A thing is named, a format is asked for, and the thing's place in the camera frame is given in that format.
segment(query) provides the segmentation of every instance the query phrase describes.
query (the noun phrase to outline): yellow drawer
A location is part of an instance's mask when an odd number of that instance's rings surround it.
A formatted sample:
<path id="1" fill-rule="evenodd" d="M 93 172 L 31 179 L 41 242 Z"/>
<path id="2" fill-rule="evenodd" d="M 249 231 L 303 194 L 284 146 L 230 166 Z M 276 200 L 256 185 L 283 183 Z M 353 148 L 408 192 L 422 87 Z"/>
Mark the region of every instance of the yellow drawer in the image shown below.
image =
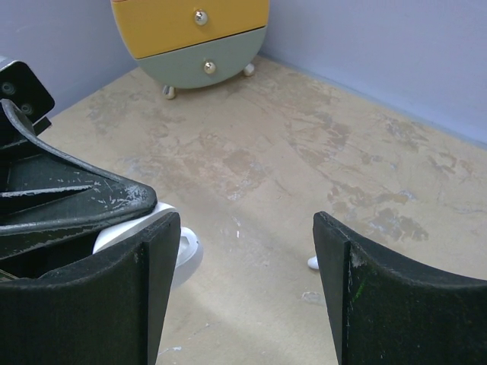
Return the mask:
<path id="1" fill-rule="evenodd" d="M 267 25 L 269 0 L 112 0 L 122 38 L 135 59 Z M 208 15 L 205 25 L 195 13 Z"/>

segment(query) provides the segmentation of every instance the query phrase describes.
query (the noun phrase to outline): drawer knob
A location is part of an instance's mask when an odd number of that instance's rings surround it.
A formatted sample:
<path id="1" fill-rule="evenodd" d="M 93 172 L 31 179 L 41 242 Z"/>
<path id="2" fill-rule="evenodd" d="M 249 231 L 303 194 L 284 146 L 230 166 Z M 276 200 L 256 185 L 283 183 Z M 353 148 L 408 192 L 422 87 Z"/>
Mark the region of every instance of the drawer knob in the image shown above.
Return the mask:
<path id="1" fill-rule="evenodd" d="M 195 13 L 195 23 L 198 25 L 205 25 L 208 23 L 208 15 L 203 10 L 197 10 Z"/>
<path id="2" fill-rule="evenodd" d="M 208 75 L 214 74 L 216 71 L 216 65 L 211 61 L 206 61 L 205 65 L 203 66 L 203 70 L 205 70 Z"/>

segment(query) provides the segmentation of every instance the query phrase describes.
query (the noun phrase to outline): beige floor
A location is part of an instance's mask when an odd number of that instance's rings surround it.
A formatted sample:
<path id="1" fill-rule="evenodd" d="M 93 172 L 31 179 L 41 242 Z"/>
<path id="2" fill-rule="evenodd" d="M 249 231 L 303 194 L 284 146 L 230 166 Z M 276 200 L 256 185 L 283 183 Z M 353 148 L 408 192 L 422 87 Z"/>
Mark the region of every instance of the beige floor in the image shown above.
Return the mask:
<path id="1" fill-rule="evenodd" d="M 324 210 L 421 262 L 487 278 L 487 153 L 264 59 L 166 101 L 135 70 L 45 139 L 147 183 L 205 246 L 171 294 L 158 364 L 334 364 L 306 266 Z"/>

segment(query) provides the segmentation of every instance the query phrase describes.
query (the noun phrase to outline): blue wall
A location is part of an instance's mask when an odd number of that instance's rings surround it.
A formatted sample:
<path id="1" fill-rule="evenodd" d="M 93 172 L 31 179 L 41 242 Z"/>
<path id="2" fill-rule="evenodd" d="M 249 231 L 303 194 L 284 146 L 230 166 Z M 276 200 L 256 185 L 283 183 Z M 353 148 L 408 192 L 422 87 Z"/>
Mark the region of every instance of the blue wall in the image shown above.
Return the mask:
<path id="1" fill-rule="evenodd" d="M 487 142 L 487 0 L 271 0 L 263 53 Z"/>
<path id="2" fill-rule="evenodd" d="M 26 62 L 59 112 L 135 67 L 110 0 L 2 0 L 0 55 Z"/>

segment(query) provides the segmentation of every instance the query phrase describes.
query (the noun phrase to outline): drawer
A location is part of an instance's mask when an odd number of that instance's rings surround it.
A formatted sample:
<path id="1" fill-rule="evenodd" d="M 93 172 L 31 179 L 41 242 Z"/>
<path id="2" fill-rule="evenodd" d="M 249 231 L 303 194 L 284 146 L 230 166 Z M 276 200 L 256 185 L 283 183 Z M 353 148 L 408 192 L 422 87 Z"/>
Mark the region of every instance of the drawer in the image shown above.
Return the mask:
<path id="1" fill-rule="evenodd" d="M 138 59 L 146 74 L 162 84 L 181 89 L 204 87 L 224 81 L 241 72 L 259 52 L 266 27 L 220 40 Z M 203 66 L 214 62 L 216 71 L 207 75 Z"/>
<path id="2" fill-rule="evenodd" d="M 125 44 L 135 59 L 264 27 L 269 0 L 112 0 Z M 203 10 L 208 21 L 195 22 Z"/>

